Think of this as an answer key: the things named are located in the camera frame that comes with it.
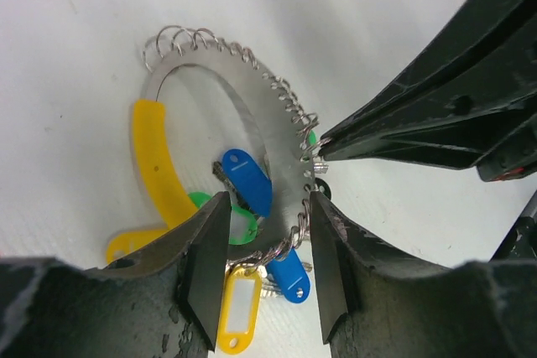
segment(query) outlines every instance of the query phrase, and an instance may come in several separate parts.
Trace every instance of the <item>white surface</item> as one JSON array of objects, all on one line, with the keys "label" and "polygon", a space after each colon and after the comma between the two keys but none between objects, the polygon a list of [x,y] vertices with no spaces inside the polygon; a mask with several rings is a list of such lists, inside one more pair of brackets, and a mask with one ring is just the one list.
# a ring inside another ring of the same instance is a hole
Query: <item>white surface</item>
[{"label": "white surface", "polygon": [[[207,26],[250,46],[319,112],[320,135],[388,84],[463,1],[0,0],[0,252],[102,266],[111,234],[159,222],[138,187],[128,124],[147,78],[139,51],[163,25]],[[489,258],[536,186],[378,160],[333,163],[325,179],[353,220],[448,266]],[[203,180],[184,179],[214,185]],[[299,306],[263,301],[243,356],[329,356],[315,294]]]}]

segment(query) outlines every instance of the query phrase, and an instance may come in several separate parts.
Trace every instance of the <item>metal wire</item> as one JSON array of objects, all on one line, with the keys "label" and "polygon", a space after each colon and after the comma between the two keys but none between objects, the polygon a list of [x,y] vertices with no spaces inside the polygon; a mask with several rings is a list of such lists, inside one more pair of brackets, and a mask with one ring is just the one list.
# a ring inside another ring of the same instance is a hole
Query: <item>metal wire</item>
[{"label": "metal wire", "polygon": [[[259,69],[258,60],[253,54],[252,50],[248,47],[242,47],[237,42],[228,43],[224,38],[217,37],[212,31],[210,31],[210,29],[188,29],[180,25],[167,25],[163,27],[155,37],[149,39],[144,46],[142,59],[147,69],[151,73],[154,71],[154,67],[151,66],[147,61],[147,50],[149,46],[154,44],[157,53],[159,54],[160,58],[163,59],[165,57],[165,53],[163,53],[160,47],[160,42],[166,38],[164,36],[164,32],[168,30],[174,30],[172,39],[169,41],[169,52],[176,51],[180,55],[183,55],[183,48],[181,47],[180,41],[178,41],[179,37],[182,39],[184,39],[185,36],[188,37],[188,40],[190,41],[190,49],[192,50],[197,50],[200,44],[208,49],[208,47],[211,46],[211,42],[207,42],[207,39],[209,39],[213,44],[216,45],[216,48],[219,51],[227,51],[233,56],[239,55],[242,62],[249,63],[254,70]],[[274,91],[277,91],[278,98],[285,102],[285,110],[292,114],[290,118],[292,123],[302,125],[302,127],[296,131],[296,135],[302,138],[302,141],[300,142],[300,161],[309,162],[313,158],[318,159],[319,157],[315,151],[323,144],[328,143],[329,139],[321,139],[315,144],[308,143],[311,132],[319,125],[319,118],[317,114],[305,112],[303,106],[299,103],[297,95],[291,90],[290,84],[286,79],[278,75],[270,75],[269,73],[263,73],[262,77],[265,80],[271,80],[271,88]],[[314,178],[315,173],[307,169],[304,172],[304,176],[307,178]],[[306,186],[307,188],[305,187],[305,189],[309,194],[311,188],[309,185]],[[292,226],[289,231],[289,236],[285,237],[277,246],[271,247],[268,252],[264,254],[260,251],[257,251],[252,255],[241,259],[240,261],[230,262],[230,264],[237,265],[243,264],[245,261],[256,260],[254,264],[249,265],[252,269],[254,269],[259,266],[264,266],[274,259],[284,260],[293,248],[300,247],[302,241],[305,239],[306,234],[310,230],[310,201],[308,199],[303,199],[302,205],[304,206],[304,211],[300,212],[297,216],[298,225]]]}]

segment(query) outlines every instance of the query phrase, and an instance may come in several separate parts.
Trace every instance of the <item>metal band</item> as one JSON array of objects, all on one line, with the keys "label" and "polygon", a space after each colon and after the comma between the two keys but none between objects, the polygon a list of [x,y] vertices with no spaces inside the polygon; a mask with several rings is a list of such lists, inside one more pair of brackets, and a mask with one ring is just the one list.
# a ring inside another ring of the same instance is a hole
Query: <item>metal band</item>
[{"label": "metal band", "polygon": [[[162,33],[175,31],[165,44]],[[185,66],[202,67],[219,75],[237,93],[252,114],[263,139],[270,178],[273,184],[273,206],[265,219],[261,234],[242,246],[229,246],[231,264],[249,262],[254,266],[274,258],[286,257],[292,247],[300,246],[309,230],[309,192],[314,188],[315,171],[312,150],[307,143],[316,114],[307,114],[299,104],[289,83],[273,75],[259,63],[249,48],[217,38],[208,29],[184,29],[168,26],[155,37],[162,61],[149,79],[146,98],[156,100],[168,75]]]}]

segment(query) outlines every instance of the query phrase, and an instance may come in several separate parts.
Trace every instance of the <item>yellow handle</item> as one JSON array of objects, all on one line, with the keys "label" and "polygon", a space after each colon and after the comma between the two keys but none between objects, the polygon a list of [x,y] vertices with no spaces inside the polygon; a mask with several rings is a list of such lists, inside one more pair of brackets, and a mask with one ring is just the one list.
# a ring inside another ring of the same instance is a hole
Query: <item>yellow handle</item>
[{"label": "yellow handle", "polygon": [[[248,328],[243,332],[228,332],[227,321],[231,313],[232,303],[240,304],[242,301],[233,301],[233,290],[235,283],[241,280],[254,281],[252,304],[250,306],[250,315],[248,316]],[[218,324],[218,336],[216,341],[218,347],[226,354],[238,354],[247,349],[252,343],[253,332],[258,318],[259,299],[261,298],[262,280],[258,270],[247,269],[244,267],[235,267],[226,279],[224,286],[224,298],[222,300],[222,310],[220,312],[220,322]]]},{"label": "yellow handle", "polygon": [[166,225],[172,229],[197,208],[175,173],[164,131],[164,104],[138,100],[133,107],[133,146],[142,181]]},{"label": "yellow handle", "polygon": [[112,263],[118,258],[137,251],[140,247],[144,247],[160,238],[168,231],[168,228],[142,231],[123,232],[114,237],[107,248],[107,262]]}]

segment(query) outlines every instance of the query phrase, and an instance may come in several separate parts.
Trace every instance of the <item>blue key tag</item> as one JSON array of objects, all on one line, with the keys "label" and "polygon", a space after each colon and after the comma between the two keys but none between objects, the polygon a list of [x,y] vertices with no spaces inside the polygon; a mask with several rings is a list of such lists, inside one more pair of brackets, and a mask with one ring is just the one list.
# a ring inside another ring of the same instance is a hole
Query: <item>blue key tag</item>
[{"label": "blue key tag", "polygon": [[222,157],[222,168],[250,209],[268,217],[272,207],[272,183],[250,154],[232,148]]},{"label": "blue key tag", "polygon": [[306,301],[310,295],[310,279],[295,249],[292,249],[282,262],[274,259],[266,268],[282,290],[285,299],[293,304]]}]

